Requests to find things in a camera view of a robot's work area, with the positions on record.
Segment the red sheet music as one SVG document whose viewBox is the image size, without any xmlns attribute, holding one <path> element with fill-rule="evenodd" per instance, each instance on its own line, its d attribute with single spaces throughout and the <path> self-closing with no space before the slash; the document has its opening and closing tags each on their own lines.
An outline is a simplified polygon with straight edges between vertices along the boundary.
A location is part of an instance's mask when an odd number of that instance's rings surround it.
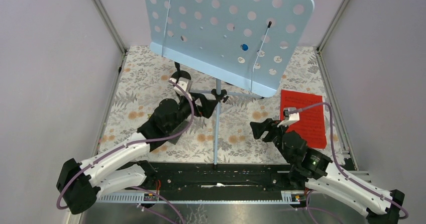
<svg viewBox="0 0 426 224">
<path fill-rule="evenodd" d="M 311 93 L 281 90 L 280 108 L 303 108 L 323 102 L 323 97 Z M 299 114 L 300 120 L 289 127 L 296 131 L 311 148 L 324 149 L 327 146 L 324 108 L 322 106 L 304 110 Z"/>
</svg>

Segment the light blue music stand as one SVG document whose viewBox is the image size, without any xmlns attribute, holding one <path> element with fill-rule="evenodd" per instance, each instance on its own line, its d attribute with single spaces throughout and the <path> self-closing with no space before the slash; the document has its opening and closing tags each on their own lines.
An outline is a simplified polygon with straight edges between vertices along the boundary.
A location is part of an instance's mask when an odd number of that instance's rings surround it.
<svg viewBox="0 0 426 224">
<path fill-rule="evenodd" d="M 314 10 L 314 0 L 145 0 L 150 49 L 269 98 Z"/>
</svg>

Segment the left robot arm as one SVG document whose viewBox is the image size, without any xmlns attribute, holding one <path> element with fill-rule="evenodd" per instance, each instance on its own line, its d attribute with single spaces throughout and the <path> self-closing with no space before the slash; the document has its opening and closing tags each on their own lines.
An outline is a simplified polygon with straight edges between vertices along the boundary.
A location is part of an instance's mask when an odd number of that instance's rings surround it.
<svg viewBox="0 0 426 224">
<path fill-rule="evenodd" d="M 105 194 L 133 186 L 152 188 L 155 174 L 137 164 L 126 169 L 123 166 L 182 135 L 191 123 L 178 133 L 176 129 L 185 120 L 210 118 L 220 100 L 219 97 L 208 99 L 201 93 L 189 93 L 188 97 L 180 96 L 178 100 L 166 98 L 148 120 L 120 144 L 80 162 L 73 158 L 67 160 L 56 183 L 60 193 L 57 208 L 80 214 Z"/>
</svg>

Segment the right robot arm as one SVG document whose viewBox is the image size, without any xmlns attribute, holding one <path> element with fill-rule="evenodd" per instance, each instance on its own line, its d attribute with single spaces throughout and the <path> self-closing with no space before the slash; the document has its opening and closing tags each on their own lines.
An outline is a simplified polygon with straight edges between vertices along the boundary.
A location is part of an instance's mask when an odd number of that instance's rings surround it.
<svg viewBox="0 0 426 224">
<path fill-rule="evenodd" d="M 322 152 L 307 145 L 296 131 L 266 119 L 250 122 L 253 137 L 272 142 L 290 165 L 284 184 L 293 189 L 307 188 L 326 194 L 351 207 L 364 216 L 368 223 L 398 223 L 404 193 L 376 187 L 343 169 Z"/>
</svg>

